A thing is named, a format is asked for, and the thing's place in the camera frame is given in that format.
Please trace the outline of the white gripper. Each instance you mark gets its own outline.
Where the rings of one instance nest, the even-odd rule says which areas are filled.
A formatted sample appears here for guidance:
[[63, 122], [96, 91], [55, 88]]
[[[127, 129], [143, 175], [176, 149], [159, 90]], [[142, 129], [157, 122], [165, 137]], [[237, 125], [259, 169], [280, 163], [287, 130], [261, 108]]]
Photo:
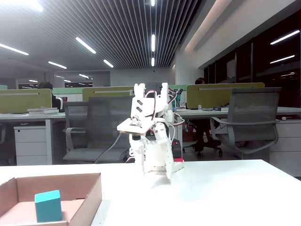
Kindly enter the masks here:
[[[155, 115], [152, 116], [152, 121], [160, 121], [163, 118], [167, 123], [174, 123], [174, 112], [171, 104], [155, 106]], [[171, 141], [167, 135], [165, 124], [162, 122], [156, 123], [155, 127], [156, 150], [153, 166], [159, 170], [165, 168], [168, 179], [172, 177], [174, 158], [172, 153]], [[130, 156], [135, 159], [135, 167], [140, 175], [145, 174], [145, 137], [129, 136]]]

